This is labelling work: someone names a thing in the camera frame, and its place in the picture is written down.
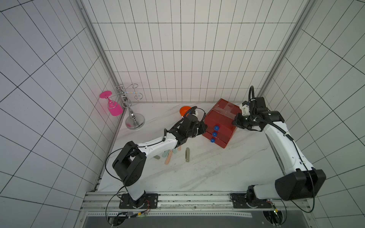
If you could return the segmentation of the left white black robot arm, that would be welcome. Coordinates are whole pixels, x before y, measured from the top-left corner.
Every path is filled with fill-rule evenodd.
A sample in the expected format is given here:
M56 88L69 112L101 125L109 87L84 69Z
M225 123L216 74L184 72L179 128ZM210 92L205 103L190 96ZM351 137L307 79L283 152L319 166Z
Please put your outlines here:
M112 167L136 205L145 201L146 192L139 179L147 160L183 145L189 138L204 134L207 129L205 116L199 120L195 112L186 114L170 130L164 129L162 137L140 144L130 141L120 150Z

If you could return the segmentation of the red top drawer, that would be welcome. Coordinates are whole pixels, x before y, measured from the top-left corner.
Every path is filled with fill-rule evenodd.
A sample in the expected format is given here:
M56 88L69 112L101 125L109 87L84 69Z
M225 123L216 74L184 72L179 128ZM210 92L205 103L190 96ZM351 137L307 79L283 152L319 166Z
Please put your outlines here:
M224 135L231 137L236 127L232 125L232 122L236 114L230 112L224 112L223 114L214 110L210 110L205 117L205 124L207 125L206 132L213 133L216 132L217 135Z

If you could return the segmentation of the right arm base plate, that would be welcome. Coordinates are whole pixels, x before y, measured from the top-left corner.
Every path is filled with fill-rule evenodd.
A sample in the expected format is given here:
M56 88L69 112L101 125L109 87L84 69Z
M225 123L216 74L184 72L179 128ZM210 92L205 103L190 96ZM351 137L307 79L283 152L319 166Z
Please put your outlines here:
M266 200L257 199L255 196L247 196L246 193L231 193L230 200L235 209L270 209L271 204Z

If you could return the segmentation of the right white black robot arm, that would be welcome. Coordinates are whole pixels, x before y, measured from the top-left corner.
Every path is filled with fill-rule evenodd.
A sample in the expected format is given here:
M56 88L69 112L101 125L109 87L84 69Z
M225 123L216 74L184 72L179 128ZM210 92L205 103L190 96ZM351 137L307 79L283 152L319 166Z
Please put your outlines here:
M246 201L254 204L268 199L288 201L316 197L327 177L323 170L315 169L298 148L280 112L269 110L262 97L250 98L240 104L240 109L232 124L249 131L258 127L264 132L283 173L272 182L249 186Z

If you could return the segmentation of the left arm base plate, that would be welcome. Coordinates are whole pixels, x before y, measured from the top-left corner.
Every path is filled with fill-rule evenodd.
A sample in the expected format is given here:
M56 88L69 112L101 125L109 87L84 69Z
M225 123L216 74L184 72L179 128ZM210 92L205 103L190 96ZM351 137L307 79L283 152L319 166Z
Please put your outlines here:
M144 193L139 199L133 200L129 194L122 194L119 203L119 209L156 209L158 204L158 197L159 195L157 193Z

